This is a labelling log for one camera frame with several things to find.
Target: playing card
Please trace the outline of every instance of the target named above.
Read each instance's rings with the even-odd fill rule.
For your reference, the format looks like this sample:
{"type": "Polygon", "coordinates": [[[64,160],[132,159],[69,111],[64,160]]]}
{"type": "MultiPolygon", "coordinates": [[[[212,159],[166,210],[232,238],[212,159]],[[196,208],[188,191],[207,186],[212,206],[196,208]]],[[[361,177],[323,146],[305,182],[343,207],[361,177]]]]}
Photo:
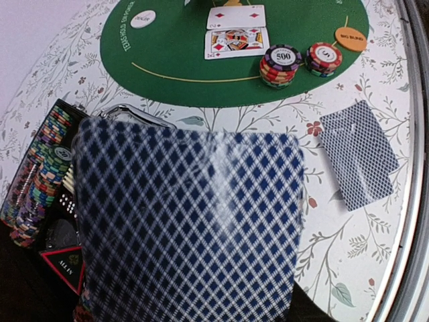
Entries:
{"type": "Polygon", "coordinates": [[[393,193],[385,168],[378,165],[373,143],[365,140],[366,131],[350,125],[320,134],[349,211],[393,193]]]}
{"type": "Polygon", "coordinates": [[[350,124],[361,124],[367,129],[365,141],[371,140],[378,153],[379,160],[388,173],[399,168],[395,152],[366,101],[360,101],[346,109],[322,116],[320,121],[325,129],[346,128],[350,124]]]}
{"type": "Polygon", "coordinates": [[[206,33],[204,58],[259,56],[264,55],[268,48],[266,28],[209,30],[206,33]]]}
{"type": "Polygon", "coordinates": [[[207,29],[265,27],[263,5],[215,7],[210,10],[207,29]]]}

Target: poker table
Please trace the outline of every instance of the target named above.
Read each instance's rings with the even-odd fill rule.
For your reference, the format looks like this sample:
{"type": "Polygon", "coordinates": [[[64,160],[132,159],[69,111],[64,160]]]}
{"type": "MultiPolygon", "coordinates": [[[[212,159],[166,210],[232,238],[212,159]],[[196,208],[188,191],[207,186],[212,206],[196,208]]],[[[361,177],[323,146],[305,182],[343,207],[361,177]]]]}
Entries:
{"type": "Polygon", "coordinates": [[[408,64],[417,60],[410,60],[412,36],[400,19],[406,14],[394,0],[251,4],[260,3],[271,44],[303,52],[315,42],[333,44],[335,30],[347,25],[367,35],[368,47],[355,53],[338,46],[344,62],[334,76],[319,78],[300,68],[288,88],[276,91],[258,79],[260,56],[204,59],[208,11],[223,2],[91,1],[53,39],[3,114],[2,197],[58,98],[93,115],[126,103],[182,129],[288,133],[299,139],[306,163],[296,282],[338,321],[371,319],[389,302],[385,291],[406,249],[400,242],[417,203],[413,175],[421,156],[415,128],[423,119],[413,97],[422,91],[413,81],[420,73],[409,72],[408,64]],[[128,7],[131,49],[125,52],[121,21],[128,7]],[[130,19],[146,9],[156,12],[155,20],[133,29],[130,19]],[[391,196],[349,212],[320,141],[320,117],[360,100],[368,102],[400,167],[390,175],[391,196]]]}
{"type": "MultiPolygon", "coordinates": [[[[260,56],[204,59],[208,13],[211,7],[224,4],[225,1],[191,1],[184,7],[181,1],[121,1],[107,18],[101,34],[103,66],[121,86],[154,101],[234,107],[278,101],[310,91],[334,81],[360,57],[358,52],[343,50],[343,63],[333,77],[315,77],[301,68],[293,86],[274,91],[260,80],[260,56]],[[129,21],[146,10],[156,12],[155,20],[144,28],[132,28],[129,21]]],[[[366,36],[369,32],[367,13],[360,0],[270,0],[251,4],[265,5],[270,44],[289,44],[303,53],[316,42],[335,43],[334,33],[340,27],[353,27],[366,36]]]]}

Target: green felt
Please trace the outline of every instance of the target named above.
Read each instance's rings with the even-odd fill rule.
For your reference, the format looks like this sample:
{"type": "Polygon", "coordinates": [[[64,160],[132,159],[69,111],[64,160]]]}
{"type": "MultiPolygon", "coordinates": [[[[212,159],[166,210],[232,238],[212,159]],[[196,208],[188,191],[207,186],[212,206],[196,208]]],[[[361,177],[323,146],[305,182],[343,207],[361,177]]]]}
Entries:
{"type": "MultiPolygon", "coordinates": [[[[107,19],[101,36],[101,58],[109,74],[120,85],[154,101],[192,107],[233,107],[277,101],[334,80],[360,55],[339,46],[344,59],[334,76],[320,78],[301,66],[294,83],[282,90],[272,89],[260,79],[231,83],[192,83],[165,79],[144,72],[131,63],[176,78],[224,80],[258,76],[261,57],[204,59],[206,22],[213,6],[210,0],[191,0],[186,7],[184,0],[134,1],[125,23],[131,48],[124,51],[119,32],[123,15],[131,2],[120,1],[107,19]],[[145,10],[156,12],[155,21],[141,29],[132,28],[129,24],[131,19],[145,10]]],[[[349,27],[368,35],[369,22],[362,1],[341,2],[259,0],[251,3],[265,5],[271,45],[289,44],[304,54],[316,42],[333,43],[334,33],[345,25],[346,16],[349,16],[349,27]]]]}

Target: yellow line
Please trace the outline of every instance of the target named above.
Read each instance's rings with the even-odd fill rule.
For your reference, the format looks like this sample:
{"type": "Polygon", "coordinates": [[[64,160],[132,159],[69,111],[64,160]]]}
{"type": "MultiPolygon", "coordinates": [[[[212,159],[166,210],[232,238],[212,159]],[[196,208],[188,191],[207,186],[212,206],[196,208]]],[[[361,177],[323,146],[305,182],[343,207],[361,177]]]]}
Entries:
{"type": "Polygon", "coordinates": [[[348,24],[349,24],[349,16],[346,16],[346,23],[344,25],[344,28],[347,27],[348,24]]]}
{"type": "Polygon", "coordinates": [[[182,82],[188,82],[188,83],[232,83],[232,82],[241,82],[241,81],[249,81],[251,79],[257,79],[259,76],[252,76],[252,77],[244,77],[244,78],[233,78],[233,79],[218,79],[218,80],[204,80],[204,79],[187,79],[187,78],[179,78],[179,77],[172,77],[172,76],[166,76],[162,74],[158,74],[156,72],[151,72],[150,70],[147,70],[146,68],[140,67],[136,63],[131,63],[134,67],[137,67],[138,69],[165,79],[171,79],[173,81],[182,81],[182,82]]]}

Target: colorful poker chip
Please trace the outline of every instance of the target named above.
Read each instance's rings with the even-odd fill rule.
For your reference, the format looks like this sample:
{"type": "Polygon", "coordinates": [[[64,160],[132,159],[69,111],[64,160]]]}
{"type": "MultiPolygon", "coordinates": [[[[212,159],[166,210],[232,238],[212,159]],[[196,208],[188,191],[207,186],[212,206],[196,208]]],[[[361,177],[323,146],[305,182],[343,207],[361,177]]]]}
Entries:
{"type": "Polygon", "coordinates": [[[286,87],[288,87],[292,82],[288,82],[288,83],[284,83],[284,84],[274,84],[271,83],[267,80],[265,80],[263,77],[261,77],[261,80],[263,81],[264,84],[268,85],[269,87],[272,87],[274,89],[284,89],[286,87]]]}
{"type": "Polygon", "coordinates": [[[262,57],[261,62],[259,63],[259,69],[263,72],[268,72],[271,75],[278,76],[278,77],[284,77],[289,78],[293,77],[296,74],[296,70],[290,71],[290,72],[280,72],[278,70],[275,70],[274,68],[270,67],[267,62],[265,61],[265,58],[262,57]]]}
{"type": "Polygon", "coordinates": [[[58,131],[56,131],[55,129],[51,129],[49,128],[49,126],[47,124],[43,125],[42,128],[40,129],[46,136],[49,136],[50,138],[60,138],[62,139],[64,137],[64,135],[58,133],[58,131]]]}
{"type": "Polygon", "coordinates": [[[302,62],[302,56],[297,49],[289,45],[273,45],[265,52],[268,66],[280,72],[297,70],[302,62]]]}
{"type": "Polygon", "coordinates": [[[52,116],[49,116],[48,118],[48,127],[63,135],[67,132],[68,129],[68,126],[65,126],[58,119],[54,119],[52,116]]]}
{"type": "Polygon", "coordinates": [[[261,78],[265,82],[273,84],[273,85],[284,85],[284,84],[288,84],[292,81],[292,80],[272,80],[270,78],[266,78],[265,75],[263,75],[263,74],[261,74],[261,78]]]}
{"type": "Polygon", "coordinates": [[[32,221],[39,222],[45,217],[46,208],[41,203],[35,201],[33,198],[28,197],[25,199],[25,208],[31,213],[30,218],[32,221]]]}
{"type": "Polygon", "coordinates": [[[50,145],[53,145],[53,144],[59,144],[63,137],[59,135],[52,135],[49,132],[42,130],[38,134],[38,138],[40,138],[44,142],[48,142],[50,145]]]}
{"type": "Polygon", "coordinates": [[[322,68],[335,70],[343,62],[341,51],[327,42],[315,43],[308,49],[308,53],[311,61],[317,63],[322,68]]]}
{"type": "Polygon", "coordinates": [[[0,219],[5,225],[9,227],[13,227],[15,225],[15,218],[18,215],[18,213],[19,213],[19,208],[13,205],[10,205],[8,201],[5,201],[0,219]]]}
{"type": "Polygon", "coordinates": [[[48,186],[46,184],[43,184],[38,179],[34,180],[34,184],[36,185],[36,188],[39,191],[42,191],[43,193],[46,193],[46,195],[48,195],[48,196],[55,196],[55,194],[56,194],[56,187],[51,187],[51,186],[48,186]]]}
{"type": "Polygon", "coordinates": [[[62,176],[65,172],[67,172],[68,167],[69,166],[66,166],[66,165],[60,165],[57,162],[53,162],[53,163],[50,163],[49,161],[46,162],[46,159],[45,159],[45,162],[43,163],[43,165],[40,166],[40,170],[44,170],[44,173],[48,171],[62,176]]]}
{"type": "Polygon", "coordinates": [[[263,74],[265,78],[271,79],[273,81],[290,81],[295,76],[294,72],[290,73],[289,75],[284,75],[284,76],[283,75],[278,75],[278,74],[277,75],[276,74],[272,74],[270,71],[268,71],[266,68],[264,68],[262,66],[262,62],[260,64],[260,66],[259,66],[259,72],[261,74],[263,74]]]}
{"type": "Polygon", "coordinates": [[[67,112],[65,112],[63,109],[61,109],[60,107],[54,106],[53,111],[60,114],[67,121],[72,121],[72,117],[67,112]]]}
{"type": "Polygon", "coordinates": [[[331,73],[329,73],[329,74],[325,74],[325,73],[323,73],[323,72],[318,72],[318,71],[317,71],[317,70],[315,70],[315,69],[312,69],[310,72],[311,72],[313,75],[315,75],[315,76],[319,76],[319,77],[322,77],[322,78],[331,77],[331,76],[333,76],[333,75],[334,75],[334,72],[331,72],[331,73]]]}
{"type": "Polygon", "coordinates": [[[54,146],[50,150],[49,155],[53,157],[55,160],[59,160],[60,162],[68,162],[72,161],[72,152],[70,149],[64,146],[54,146]]]}
{"type": "Polygon", "coordinates": [[[70,127],[72,124],[67,121],[61,114],[59,114],[58,112],[53,111],[52,112],[52,117],[54,119],[57,119],[61,124],[64,124],[67,127],[70,127]]]}
{"type": "Polygon", "coordinates": [[[308,52],[307,52],[307,56],[306,56],[306,58],[305,58],[304,61],[305,61],[306,68],[308,70],[314,69],[314,70],[317,70],[319,72],[323,72],[323,73],[326,73],[326,74],[332,73],[332,72],[334,72],[336,70],[335,68],[334,69],[329,69],[329,68],[324,68],[324,67],[319,66],[317,63],[315,63],[315,62],[313,62],[311,60],[311,57],[309,57],[309,53],[308,52]]]}
{"type": "Polygon", "coordinates": [[[34,242],[35,239],[34,238],[24,238],[18,230],[13,230],[10,234],[10,238],[12,239],[12,241],[21,247],[24,248],[28,248],[30,247],[34,242]]]}

